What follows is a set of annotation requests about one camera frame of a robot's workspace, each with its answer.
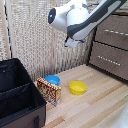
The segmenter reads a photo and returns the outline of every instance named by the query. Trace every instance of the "wicker wall panel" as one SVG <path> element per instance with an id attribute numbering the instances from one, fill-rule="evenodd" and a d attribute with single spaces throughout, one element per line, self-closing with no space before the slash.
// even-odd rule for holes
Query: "wicker wall panel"
<path id="1" fill-rule="evenodd" d="M 50 73 L 52 28 L 49 0 L 6 0 L 13 57 L 24 64 L 33 81 Z"/>
<path id="2" fill-rule="evenodd" d="M 10 58 L 10 48 L 3 0 L 0 0 L 0 60 Z"/>

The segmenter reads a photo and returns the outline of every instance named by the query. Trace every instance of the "cabinet drawer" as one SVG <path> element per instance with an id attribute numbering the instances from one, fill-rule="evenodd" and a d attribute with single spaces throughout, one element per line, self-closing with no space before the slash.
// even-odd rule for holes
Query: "cabinet drawer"
<path id="1" fill-rule="evenodd" d="M 93 42 L 89 63 L 128 80 L 128 51 Z"/>
<path id="2" fill-rule="evenodd" d="M 112 30 L 119 33 L 128 32 L 128 16 L 110 15 L 99 26 L 99 30 Z"/>
<path id="3" fill-rule="evenodd" d="M 95 41 L 128 50 L 128 16 L 112 15 L 98 27 Z"/>

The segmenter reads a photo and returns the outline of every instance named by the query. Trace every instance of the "blue bowl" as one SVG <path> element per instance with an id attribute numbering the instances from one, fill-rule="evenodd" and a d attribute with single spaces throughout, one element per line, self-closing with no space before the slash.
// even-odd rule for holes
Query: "blue bowl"
<path id="1" fill-rule="evenodd" d="M 44 78 L 45 80 L 47 80 L 48 82 L 55 84 L 55 85 L 59 85 L 60 83 L 60 78 L 58 76 L 55 75 L 48 75 Z"/>

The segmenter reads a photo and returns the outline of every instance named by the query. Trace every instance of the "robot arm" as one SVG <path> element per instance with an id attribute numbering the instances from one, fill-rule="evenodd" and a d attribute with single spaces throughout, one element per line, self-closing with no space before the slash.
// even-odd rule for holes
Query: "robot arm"
<path id="1" fill-rule="evenodd" d="M 86 0 L 71 0 L 51 9 L 49 24 L 73 40 L 84 39 L 99 23 L 120 8 L 127 0 L 102 0 L 89 14 Z"/>

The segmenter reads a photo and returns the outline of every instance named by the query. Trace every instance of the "black storage box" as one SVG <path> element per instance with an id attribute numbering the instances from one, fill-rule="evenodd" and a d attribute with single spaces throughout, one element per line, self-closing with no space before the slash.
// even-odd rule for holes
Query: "black storage box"
<path id="1" fill-rule="evenodd" d="M 0 128 L 40 128 L 46 101 L 19 59 L 0 61 Z"/>

